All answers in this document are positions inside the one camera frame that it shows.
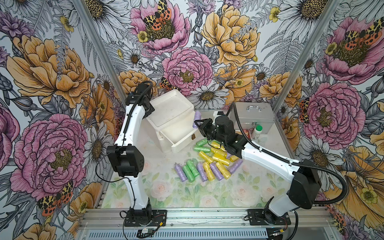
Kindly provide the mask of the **purple trash bag roll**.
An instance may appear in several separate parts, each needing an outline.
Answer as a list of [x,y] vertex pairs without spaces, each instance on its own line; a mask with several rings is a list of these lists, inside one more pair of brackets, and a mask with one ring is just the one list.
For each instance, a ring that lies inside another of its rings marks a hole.
[[235,173],[235,171],[241,166],[242,163],[243,160],[238,159],[228,168],[228,171],[231,173],[231,175]]
[[179,164],[175,164],[175,170],[176,170],[181,182],[185,182],[187,180],[187,177],[183,171],[183,168]]
[[195,121],[197,121],[197,120],[201,120],[201,119],[202,119],[202,114],[201,114],[201,112],[199,112],[199,111],[195,111],[194,120],[193,120],[193,128],[194,128],[194,129],[197,129],[197,128],[198,128],[198,126],[196,125]]
[[222,175],[222,173],[220,172],[220,170],[218,169],[215,163],[211,163],[210,168],[218,181],[221,181],[222,179],[224,179],[224,176]]
[[208,177],[206,175],[206,172],[204,170],[202,162],[198,162],[197,169],[198,169],[198,172],[199,172],[199,174],[201,176],[202,182],[206,182],[208,180]]

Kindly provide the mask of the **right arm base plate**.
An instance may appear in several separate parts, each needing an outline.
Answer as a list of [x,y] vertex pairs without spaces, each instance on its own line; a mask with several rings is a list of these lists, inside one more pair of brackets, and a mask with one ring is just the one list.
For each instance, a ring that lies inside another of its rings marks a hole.
[[250,222],[251,226],[288,226],[292,224],[288,213],[279,217],[269,210],[247,209],[246,216],[248,218],[245,219]]

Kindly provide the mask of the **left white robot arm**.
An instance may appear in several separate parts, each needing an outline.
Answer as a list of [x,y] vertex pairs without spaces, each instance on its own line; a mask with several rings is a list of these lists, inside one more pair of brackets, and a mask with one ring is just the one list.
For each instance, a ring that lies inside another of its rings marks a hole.
[[149,197],[141,180],[145,158],[137,148],[142,120],[155,110],[150,103],[152,95],[152,81],[140,83],[128,95],[121,131],[114,145],[107,148],[107,157],[113,171],[122,177],[130,194],[131,203],[127,219],[132,222],[147,223],[153,215]]

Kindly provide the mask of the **white drawer cabinet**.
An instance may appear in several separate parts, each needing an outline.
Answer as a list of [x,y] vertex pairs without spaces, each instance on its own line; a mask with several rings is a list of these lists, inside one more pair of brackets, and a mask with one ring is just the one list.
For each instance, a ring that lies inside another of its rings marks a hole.
[[172,90],[151,100],[150,103],[155,111],[143,119],[142,128],[161,150],[159,131],[169,126],[172,121],[194,118],[195,107],[178,90]]

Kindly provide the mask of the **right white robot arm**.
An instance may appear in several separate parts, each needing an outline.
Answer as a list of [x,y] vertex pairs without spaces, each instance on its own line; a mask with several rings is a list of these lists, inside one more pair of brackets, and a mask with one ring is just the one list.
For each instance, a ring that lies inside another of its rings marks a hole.
[[277,219],[298,208],[311,209],[321,188],[314,165],[284,158],[236,133],[233,121],[226,115],[215,120],[195,120],[200,133],[208,140],[222,144],[226,151],[243,160],[254,162],[290,183],[287,193],[272,197],[262,211],[261,221],[276,224]]

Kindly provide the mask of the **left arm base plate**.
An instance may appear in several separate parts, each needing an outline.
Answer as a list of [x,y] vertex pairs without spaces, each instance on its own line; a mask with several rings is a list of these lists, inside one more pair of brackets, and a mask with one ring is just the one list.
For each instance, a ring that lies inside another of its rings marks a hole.
[[124,227],[165,226],[167,214],[167,210],[129,210],[124,217]]

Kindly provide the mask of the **white pulled-out drawer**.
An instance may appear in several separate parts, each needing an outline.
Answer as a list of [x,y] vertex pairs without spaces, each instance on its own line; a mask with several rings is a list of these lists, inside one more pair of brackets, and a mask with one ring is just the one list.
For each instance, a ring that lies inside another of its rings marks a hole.
[[193,128],[193,119],[172,121],[169,126],[159,131],[159,143],[163,153],[178,153],[201,135],[198,129]]

